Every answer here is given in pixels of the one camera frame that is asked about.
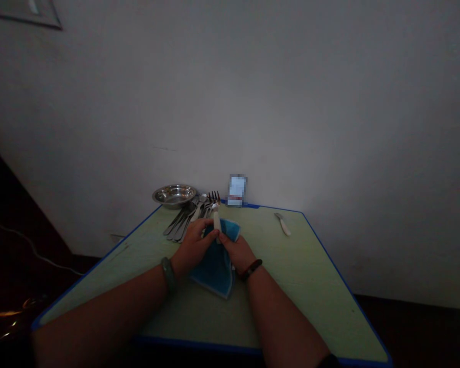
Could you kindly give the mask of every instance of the white cable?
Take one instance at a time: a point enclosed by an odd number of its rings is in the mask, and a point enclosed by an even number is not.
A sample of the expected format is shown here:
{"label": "white cable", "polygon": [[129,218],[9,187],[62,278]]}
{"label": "white cable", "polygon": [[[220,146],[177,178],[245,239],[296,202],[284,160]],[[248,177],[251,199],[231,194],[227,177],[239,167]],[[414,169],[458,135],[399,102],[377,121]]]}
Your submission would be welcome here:
{"label": "white cable", "polygon": [[0,225],[0,228],[2,230],[5,230],[7,232],[10,232],[10,233],[14,233],[16,235],[19,235],[21,238],[24,238],[25,240],[27,240],[27,242],[29,243],[29,245],[31,246],[32,248],[32,252],[34,253],[34,255],[45,261],[45,262],[48,262],[49,264],[55,266],[55,267],[58,267],[58,268],[63,268],[63,269],[67,269],[67,270],[70,270],[71,272],[73,272],[74,274],[77,274],[79,276],[84,276],[85,274],[84,273],[80,273],[80,272],[76,272],[74,269],[72,268],[69,268],[69,267],[65,267],[65,266],[60,266],[60,265],[57,265],[56,263],[54,263],[53,261],[50,261],[48,258],[45,258],[45,257],[42,257],[38,254],[37,250],[36,250],[36,247],[34,246],[34,243],[32,242],[31,239],[29,239],[27,236],[25,236],[24,234],[22,234],[21,232],[18,232],[17,230],[14,230],[14,229],[9,229],[9,228],[6,228],[5,226],[2,226]]}

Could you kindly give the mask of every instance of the metal bowl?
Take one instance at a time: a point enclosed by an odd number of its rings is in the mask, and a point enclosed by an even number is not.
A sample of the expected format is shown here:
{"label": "metal bowl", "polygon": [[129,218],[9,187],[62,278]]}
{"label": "metal bowl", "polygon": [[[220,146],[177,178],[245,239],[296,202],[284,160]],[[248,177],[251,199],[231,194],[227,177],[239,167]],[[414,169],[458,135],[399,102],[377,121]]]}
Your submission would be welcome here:
{"label": "metal bowl", "polygon": [[162,204],[164,207],[177,210],[189,201],[191,201],[196,195],[196,188],[188,185],[173,184],[158,188],[152,194],[152,199],[155,202]]}

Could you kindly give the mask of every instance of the dark floor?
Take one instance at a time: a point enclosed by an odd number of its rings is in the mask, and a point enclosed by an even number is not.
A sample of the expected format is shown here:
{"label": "dark floor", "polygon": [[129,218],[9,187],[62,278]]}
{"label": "dark floor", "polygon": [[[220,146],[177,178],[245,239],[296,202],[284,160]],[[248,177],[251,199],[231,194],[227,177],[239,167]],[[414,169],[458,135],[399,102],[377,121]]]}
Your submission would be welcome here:
{"label": "dark floor", "polygon": [[[27,235],[37,251],[81,273],[98,259],[74,256],[36,203],[0,159],[0,224]],[[36,258],[26,240],[0,229],[0,339],[29,333],[34,318],[79,278]],[[460,313],[456,310],[356,296],[397,367],[460,367]],[[259,357],[164,347],[129,346],[110,366],[137,365],[162,354],[168,366],[263,366]]]}

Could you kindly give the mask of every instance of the blue cloth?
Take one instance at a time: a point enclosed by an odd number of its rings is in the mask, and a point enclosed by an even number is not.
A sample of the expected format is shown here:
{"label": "blue cloth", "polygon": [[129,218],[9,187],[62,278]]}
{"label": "blue cloth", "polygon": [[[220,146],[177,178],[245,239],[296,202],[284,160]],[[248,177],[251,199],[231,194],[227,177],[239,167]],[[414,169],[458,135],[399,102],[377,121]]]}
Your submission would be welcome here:
{"label": "blue cloth", "polygon": [[[240,235],[240,225],[234,221],[220,219],[221,231],[233,242]],[[213,230],[210,225],[204,236]],[[213,293],[228,299],[235,283],[235,271],[232,270],[230,256],[223,244],[211,243],[202,261],[191,271],[190,278]]]}

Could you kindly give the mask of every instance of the phone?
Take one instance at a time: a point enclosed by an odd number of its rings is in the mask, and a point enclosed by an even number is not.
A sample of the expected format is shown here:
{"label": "phone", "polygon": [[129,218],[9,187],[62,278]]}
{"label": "phone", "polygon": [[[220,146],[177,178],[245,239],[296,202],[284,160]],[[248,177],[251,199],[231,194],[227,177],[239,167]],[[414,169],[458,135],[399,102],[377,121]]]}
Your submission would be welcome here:
{"label": "phone", "polygon": [[228,184],[228,198],[226,205],[228,207],[242,207],[246,204],[245,189],[247,187],[247,176],[242,174],[230,175]]}

